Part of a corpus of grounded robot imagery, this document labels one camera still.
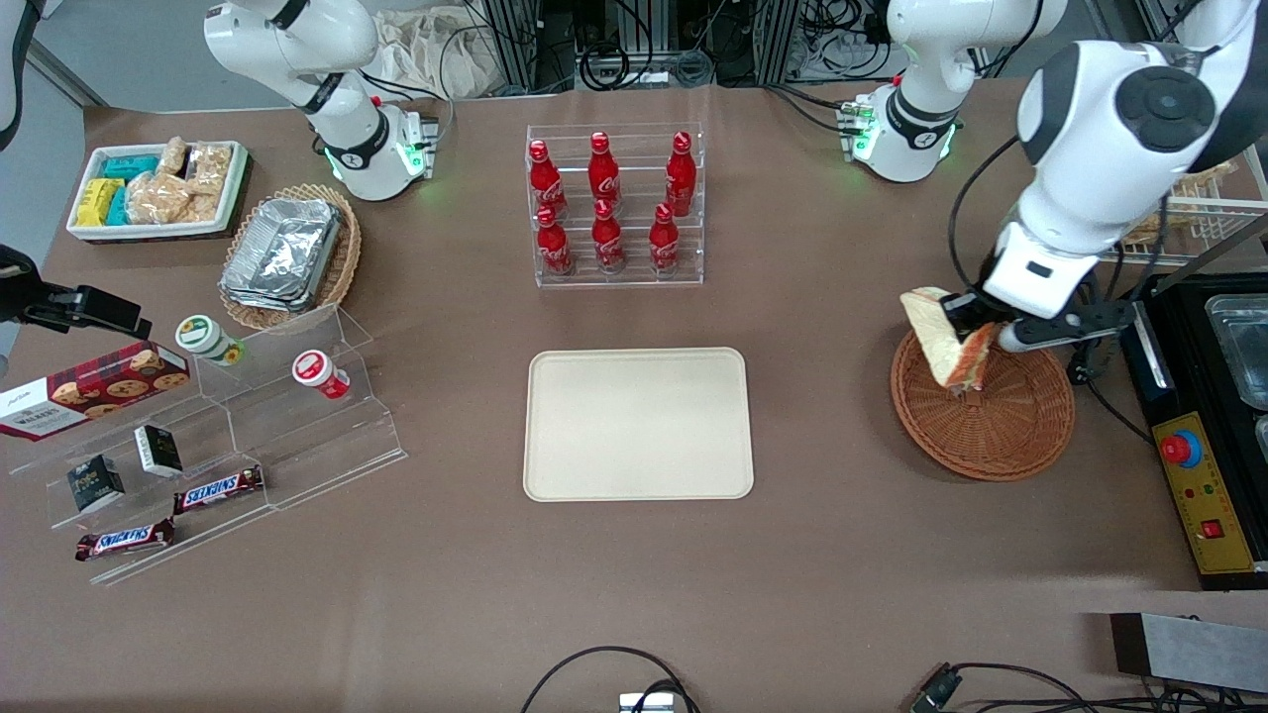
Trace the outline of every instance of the white robotic arm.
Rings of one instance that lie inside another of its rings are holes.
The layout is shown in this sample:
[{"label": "white robotic arm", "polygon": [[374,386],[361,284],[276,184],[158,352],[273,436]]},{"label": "white robotic arm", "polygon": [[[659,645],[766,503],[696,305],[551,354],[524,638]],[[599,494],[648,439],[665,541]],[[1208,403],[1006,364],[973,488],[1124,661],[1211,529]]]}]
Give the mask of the white robotic arm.
[{"label": "white robotic arm", "polygon": [[961,334],[1011,321],[1000,344],[1022,351],[1125,326],[1125,302],[1079,308],[1070,298],[1181,175],[1235,156],[1268,128],[1264,1],[1205,0],[1182,25],[1188,46],[1077,42],[1035,74],[1017,113],[1035,180],[978,285],[1013,313],[983,310],[980,296],[948,299]]},{"label": "white robotic arm", "polygon": [[978,77],[969,48],[1044,37],[1064,14],[1065,0],[891,0],[886,27],[909,63],[900,82],[846,107],[860,132],[850,157],[898,183],[929,175]]},{"label": "white robotic arm", "polygon": [[418,114],[378,107],[353,72],[378,51],[358,0],[233,0],[207,11],[207,46],[224,69],[308,115],[335,175],[358,198],[384,200],[426,170]]}]

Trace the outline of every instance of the control panel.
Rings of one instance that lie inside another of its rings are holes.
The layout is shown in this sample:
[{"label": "control panel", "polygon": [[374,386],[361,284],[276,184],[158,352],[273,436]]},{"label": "control panel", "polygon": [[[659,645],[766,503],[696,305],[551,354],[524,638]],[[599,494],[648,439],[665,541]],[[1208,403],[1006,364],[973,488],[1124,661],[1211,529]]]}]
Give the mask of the control panel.
[{"label": "control panel", "polygon": [[1154,442],[1203,575],[1253,572],[1254,559],[1196,412],[1154,426]]}]

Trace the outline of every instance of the wicker basket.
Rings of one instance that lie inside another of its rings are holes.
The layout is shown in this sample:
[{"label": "wicker basket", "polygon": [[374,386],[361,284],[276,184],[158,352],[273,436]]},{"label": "wicker basket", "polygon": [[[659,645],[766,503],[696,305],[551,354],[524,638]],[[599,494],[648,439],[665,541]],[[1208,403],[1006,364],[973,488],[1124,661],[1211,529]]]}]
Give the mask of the wicker basket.
[{"label": "wicker basket", "polygon": [[[274,198],[294,198],[297,200],[320,199],[339,208],[342,218],[339,223],[339,233],[336,236],[339,242],[335,245],[333,252],[331,252],[330,265],[326,268],[326,277],[321,283],[321,289],[317,291],[317,302],[313,304],[313,308],[342,302],[344,297],[347,296],[349,288],[353,287],[353,274],[356,273],[356,261],[361,258],[361,227],[356,222],[353,207],[349,206],[346,198],[325,185],[304,184],[283,188],[265,200]],[[252,208],[242,221],[242,225],[238,226],[237,232],[233,235],[233,242],[230,245],[230,252],[224,258],[226,266],[233,259],[233,252],[237,251],[242,233],[246,232],[246,226],[250,225],[251,218],[255,217],[264,203],[261,200]],[[228,311],[235,322],[255,330],[275,327],[298,316],[298,313],[283,310],[265,310],[262,307],[238,304],[223,292],[221,293],[221,302],[224,303],[224,310]]]},{"label": "wicker basket", "polygon": [[992,345],[984,384],[965,396],[938,386],[915,332],[898,346],[889,377],[903,428],[956,473],[1017,481],[1055,463],[1074,433],[1074,391],[1056,358]]}]

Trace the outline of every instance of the snickers bar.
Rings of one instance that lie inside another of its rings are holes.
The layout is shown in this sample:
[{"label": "snickers bar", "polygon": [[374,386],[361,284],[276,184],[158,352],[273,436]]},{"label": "snickers bar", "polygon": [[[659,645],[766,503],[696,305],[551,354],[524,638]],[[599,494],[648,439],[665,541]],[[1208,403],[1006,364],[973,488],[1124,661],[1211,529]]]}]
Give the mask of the snickers bar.
[{"label": "snickers bar", "polygon": [[172,525],[171,518],[153,525],[132,528],[131,530],[120,530],[104,535],[87,534],[80,538],[79,544],[75,546],[75,558],[80,562],[86,562],[113,552],[137,552],[155,547],[167,547],[175,542],[175,537],[176,528]]},{"label": "snickers bar", "polygon": [[221,478],[202,487],[195,487],[189,492],[178,492],[172,496],[175,505],[172,506],[171,514],[180,515],[181,513],[202,507],[204,505],[210,505],[212,502],[224,500],[226,497],[235,496],[240,492],[256,490],[262,485],[264,476],[260,472],[260,467],[255,466],[227,478]]}]

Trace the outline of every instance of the walkers cookie box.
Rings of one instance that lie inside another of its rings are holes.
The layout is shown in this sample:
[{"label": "walkers cookie box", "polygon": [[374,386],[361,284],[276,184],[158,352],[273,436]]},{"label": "walkers cookie box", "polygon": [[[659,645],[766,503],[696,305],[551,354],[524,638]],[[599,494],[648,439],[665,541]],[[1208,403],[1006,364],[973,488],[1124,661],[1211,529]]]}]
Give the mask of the walkers cookie box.
[{"label": "walkers cookie box", "polygon": [[0,434],[41,440],[186,383],[184,359],[138,341],[0,393]]}]

